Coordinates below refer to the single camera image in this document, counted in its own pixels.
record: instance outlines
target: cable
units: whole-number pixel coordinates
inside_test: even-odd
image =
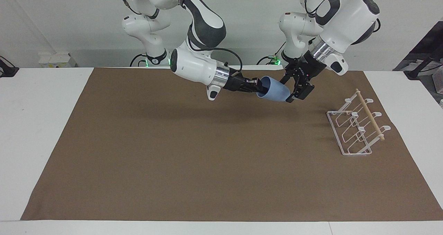
[[[235,53],[235,52],[233,52],[233,51],[231,51],[231,50],[229,50],[229,49],[226,49],[226,48],[218,48],[218,47],[214,47],[214,48],[206,48],[206,49],[194,49],[194,48],[192,47],[191,40],[190,40],[189,37],[188,37],[188,43],[189,43],[189,47],[190,47],[191,49],[193,49],[193,51],[195,51],[195,52],[204,52],[204,51],[225,51],[225,52],[230,52],[230,53],[232,53],[234,56],[237,57],[238,61],[240,62],[240,69],[239,69],[236,73],[232,74],[231,76],[235,76],[235,75],[237,75],[237,74],[239,74],[239,73],[242,72],[242,69],[243,69],[243,62],[242,62],[242,59],[240,58],[240,56],[239,56],[237,53]]]
[[[131,9],[131,11],[133,11],[133,13],[138,14],[138,15],[142,15],[141,13],[134,11],[134,9],[131,8],[131,5],[129,5],[127,0],[123,0],[123,2],[125,3],[125,6],[127,6],[129,9]]]
[[[435,70],[435,69],[437,69],[437,68],[439,68],[439,67],[441,67],[441,66],[443,66],[443,65],[439,65],[439,66],[437,66],[437,67],[434,67],[434,68],[432,68],[432,69],[428,69],[428,70],[425,70],[425,71],[421,71],[421,72],[419,72],[419,73],[427,72],[427,71],[432,71],[432,70]]]
[[[265,59],[270,59],[270,60],[272,60],[272,57],[271,58],[269,58],[270,56],[266,56],[266,57],[263,57],[263,58],[260,58],[260,60],[257,62],[257,65],[259,65],[263,60],[265,60]]]
[[[310,45],[312,44],[312,41],[314,41],[317,37],[310,39],[307,43]]]
[[[9,61],[7,58],[3,57],[0,55],[0,58],[3,58],[4,60],[6,60],[8,63],[10,63],[13,67],[15,67],[15,65],[13,63],[11,63],[11,61]]]
[[[283,43],[283,45],[281,45],[280,49],[278,49],[278,51],[276,53],[274,53],[274,56],[277,55],[278,52],[280,52],[280,50],[286,45],[286,41]]]
[[[377,23],[378,23],[378,28],[376,30],[374,30],[372,33],[376,33],[376,32],[378,32],[380,30],[381,22],[380,22],[380,19],[378,19],[378,18],[377,18]]]
[[[274,53],[274,56],[276,56],[278,54],[278,52],[280,52],[280,50],[284,47],[285,44],[286,44],[286,41],[283,43],[283,45],[281,45],[281,47],[278,49],[278,51]],[[265,59],[269,59],[272,61],[273,58],[274,58],[273,56],[266,56],[266,57],[260,58],[260,60],[257,62],[256,65],[259,65]]]
[[[137,64],[138,67],[140,67],[140,62],[145,62],[146,63],[146,60],[140,60],[139,63]]]
[[[135,57],[133,58],[133,61],[131,61],[131,64],[130,64],[129,66],[132,67],[134,61],[136,61],[136,59],[139,58],[139,57],[147,57],[147,56],[146,56],[146,54],[140,53],[139,55],[137,55],[137,56],[135,56]]]

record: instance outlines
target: black stand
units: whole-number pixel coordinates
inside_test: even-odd
[[[427,57],[414,71],[405,71],[406,77],[409,80],[420,80],[418,79],[418,74],[433,60],[439,60],[443,58],[443,44],[441,44],[435,52],[433,52],[429,57]]]
[[[12,78],[19,71],[18,67],[9,67],[5,64],[5,62],[3,62],[3,60],[0,60],[0,67],[3,70],[3,73],[0,72],[0,78]]]

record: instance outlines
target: box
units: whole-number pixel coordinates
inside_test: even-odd
[[[434,80],[435,90],[437,90],[437,93],[443,94],[443,67],[438,69],[432,75],[432,79]]]
[[[39,64],[42,68],[78,67],[69,53],[39,54]]]

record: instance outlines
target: dish rack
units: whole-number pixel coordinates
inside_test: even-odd
[[[350,106],[353,105],[353,101],[356,99],[359,104],[350,110]],[[375,119],[381,117],[382,114],[381,112],[370,111],[368,104],[373,102],[373,99],[364,99],[357,89],[351,98],[345,99],[345,104],[339,110],[326,113],[343,155],[372,154],[371,146],[380,140],[384,141],[383,133],[391,130],[390,126],[378,126]]]

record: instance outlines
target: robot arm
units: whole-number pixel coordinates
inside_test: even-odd
[[[283,16],[280,21],[280,28],[287,37],[282,58],[289,62],[285,68],[285,76],[280,82],[285,84],[291,77],[296,81],[294,92],[287,102],[296,98],[306,98],[314,89],[310,80],[324,68],[333,70],[338,75],[345,74],[348,64],[343,54],[350,45],[369,38],[380,14],[377,4],[372,0],[321,0],[318,7],[313,7],[315,4],[310,4],[310,0],[301,2],[306,6],[308,13],[285,14],[291,17]],[[318,27],[312,27],[313,20]],[[314,36],[317,33],[308,51],[298,57],[305,48],[299,36]]]
[[[171,70],[184,79],[206,85],[209,100],[215,100],[221,89],[267,92],[260,80],[245,78],[240,71],[229,68],[227,63],[221,63],[210,57],[212,51],[217,49],[216,46],[225,38],[226,27],[221,17],[209,9],[202,0],[133,0],[133,2],[136,5],[141,5],[141,2],[150,5],[143,7],[145,9],[143,13],[152,14],[155,9],[168,10],[179,5],[192,16],[187,39],[171,54]],[[133,14],[123,21],[126,32],[145,44],[148,58],[154,58],[154,55],[160,56],[164,48],[161,38],[153,32],[169,25],[169,23],[164,25],[162,22],[155,24],[155,21],[155,18],[147,14],[143,16]]]

